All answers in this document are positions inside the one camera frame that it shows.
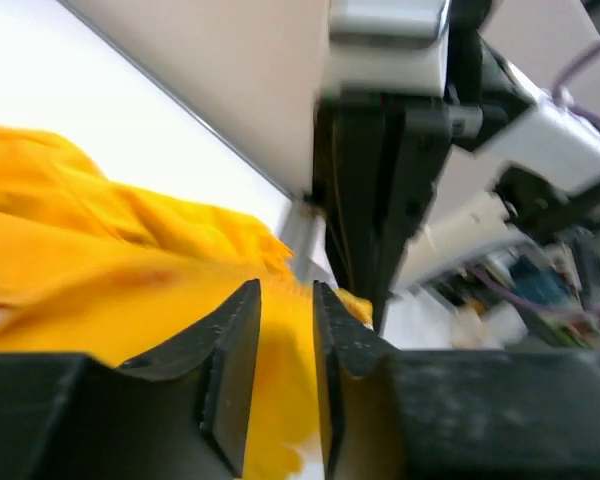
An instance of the metal leg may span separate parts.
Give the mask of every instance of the metal leg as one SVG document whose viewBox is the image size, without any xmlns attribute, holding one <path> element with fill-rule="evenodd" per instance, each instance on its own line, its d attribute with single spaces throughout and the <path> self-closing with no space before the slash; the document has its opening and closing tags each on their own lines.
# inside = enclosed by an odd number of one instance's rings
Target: metal leg
<svg viewBox="0 0 600 480">
<path fill-rule="evenodd" d="M 314 209 L 302 200 L 294 200 L 278 237 L 293 250 L 291 271 L 302 283 L 314 280 L 311 278 L 311 253 L 316 243 L 317 233 Z"/>
</svg>

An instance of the yellow shirt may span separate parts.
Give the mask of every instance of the yellow shirt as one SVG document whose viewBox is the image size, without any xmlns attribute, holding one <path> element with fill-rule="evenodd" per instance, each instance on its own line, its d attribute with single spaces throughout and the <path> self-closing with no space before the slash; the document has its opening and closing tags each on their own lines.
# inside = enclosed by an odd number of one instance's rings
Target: yellow shirt
<svg viewBox="0 0 600 480">
<path fill-rule="evenodd" d="M 110 182 L 62 137 L 0 128 L 0 351 L 83 351 L 117 366 L 259 278 L 247 480 L 321 461 L 311 290 L 289 257 L 248 215 Z M 369 322 L 368 303 L 339 295 Z"/>
</svg>

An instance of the wire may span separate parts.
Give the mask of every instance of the wire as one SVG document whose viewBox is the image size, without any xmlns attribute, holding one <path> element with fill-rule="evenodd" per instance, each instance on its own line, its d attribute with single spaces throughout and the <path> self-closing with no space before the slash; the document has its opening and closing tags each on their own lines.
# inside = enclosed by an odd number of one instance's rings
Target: wire
<svg viewBox="0 0 600 480">
<path fill-rule="evenodd" d="M 558 78 L 555 81 L 553 88 L 551 89 L 551 96 L 553 98 L 553 101 L 556 103 L 556 105 L 563 106 L 563 107 L 567 106 L 566 98 L 564 95 L 565 84 L 569 80 L 571 80 L 571 78 L 575 74 L 579 73 L 587 64 L 589 64 L 590 62 L 595 60 L 599 55 L 600 55 L 600 43 L 589 48 L 584 53 L 582 53 L 579 57 L 576 57 L 576 59 L 570 65 L 568 65 L 562 71 L 562 73 L 560 75 L 558 75 Z M 590 111 L 584 107 L 581 107 L 579 105 L 569 106 L 569 110 L 572 113 L 579 115 L 583 118 L 586 118 L 591 123 L 594 123 L 600 127 L 600 116 L 593 113 L 592 111 Z"/>
<path fill-rule="evenodd" d="M 573 310 L 569 308 L 551 307 L 549 305 L 542 305 L 540 303 L 531 302 L 525 298 L 516 295 L 511 290 L 509 290 L 506 287 L 503 287 L 495 280 L 492 280 L 489 277 L 489 274 L 481 267 L 477 267 L 475 265 L 465 265 L 465 269 L 478 280 L 480 280 L 487 288 L 500 295 L 503 299 L 525 310 L 529 310 L 534 313 L 551 313 L 554 315 L 560 315 L 565 317 L 600 317 L 600 310 Z"/>
</svg>

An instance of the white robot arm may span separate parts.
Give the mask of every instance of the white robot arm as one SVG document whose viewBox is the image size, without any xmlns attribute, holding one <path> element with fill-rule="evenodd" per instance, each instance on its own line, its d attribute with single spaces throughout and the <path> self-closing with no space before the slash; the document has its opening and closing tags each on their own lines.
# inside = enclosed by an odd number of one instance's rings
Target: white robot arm
<svg viewBox="0 0 600 480">
<path fill-rule="evenodd" d="M 600 133 L 482 40 L 492 3 L 332 0 L 312 200 L 336 279 L 371 300 L 376 328 L 389 288 L 542 241 L 561 223 L 538 226 L 542 215 L 569 219 L 573 199 L 579 212 L 600 200 Z M 452 146 L 511 166 L 493 191 L 422 229 Z"/>
</svg>

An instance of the yellow cloth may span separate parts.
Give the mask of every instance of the yellow cloth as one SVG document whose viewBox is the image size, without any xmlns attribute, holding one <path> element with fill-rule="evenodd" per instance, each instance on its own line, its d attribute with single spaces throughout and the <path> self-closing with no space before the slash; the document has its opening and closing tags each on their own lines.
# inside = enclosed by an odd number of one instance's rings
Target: yellow cloth
<svg viewBox="0 0 600 480">
<path fill-rule="evenodd" d="M 287 478 L 306 451 L 320 461 L 311 292 L 289 256 L 250 216 L 110 182 L 57 135 L 0 128 L 0 351 L 116 366 L 259 278 L 247 480 Z M 369 321 L 367 303 L 339 294 Z"/>
</svg>

